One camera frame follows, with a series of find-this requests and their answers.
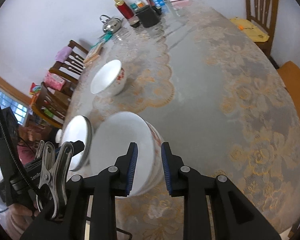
red and gold bottle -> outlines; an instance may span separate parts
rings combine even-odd
[[[115,6],[122,13],[126,19],[130,19],[134,16],[132,9],[123,0],[114,0]]]

stainless steel kettle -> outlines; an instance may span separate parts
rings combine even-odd
[[[118,18],[110,18],[107,15],[101,15],[100,16],[100,21],[103,23],[103,32],[107,33],[107,32],[112,32],[115,33],[116,31],[118,31],[121,28],[121,21]]]

yellow plastic bag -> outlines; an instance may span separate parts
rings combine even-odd
[[[231,18],[230,21],[238,26],[253,42],[265,42],[269,40],[269,35],[265,34],[252,22],[238,17]]]

large white bowl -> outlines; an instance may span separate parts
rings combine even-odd
[[[119,94],[127,81],[127,73],[120,60],[112,60],[103,65],[94,76],[90,91],[100,97],[112,97]]]
[[[157,134],[154,130],[131,112],[110,116],[99,126],[91,142],[89,159],[92,175],[114,165],[117,157],[125,155],[129,144],[135,142],[138,159],[130,196],[142,195],[153,188],[163,178],[160,143],[158,136],[153,135]]]
[[[71,158],[69,170],[77,171],[82,168],[88,160],[88,153],[92,139],[92,126],[88,118],[82,115],[75,116],[67,125],[61,139],[64,142],[82,141],[84,150]]]

dining table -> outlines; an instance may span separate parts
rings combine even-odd
[[[123,21],[83,70],[64,127],[83,115],[95,132],[112,114],[138,114],[185,165],[226,175],[282,233],[300,219],[300,121],[284,83],[258,46],[209,5],[166,1],[162,11],[151,28]],[[92,94],[93,77],[114,59],[128,73],[123,91]],[[89,164],[68,179],[74,174],[95,175]],[[116,199],[117,227],[134,239],[181,240],[183,205],[163,179],[143,195]]]

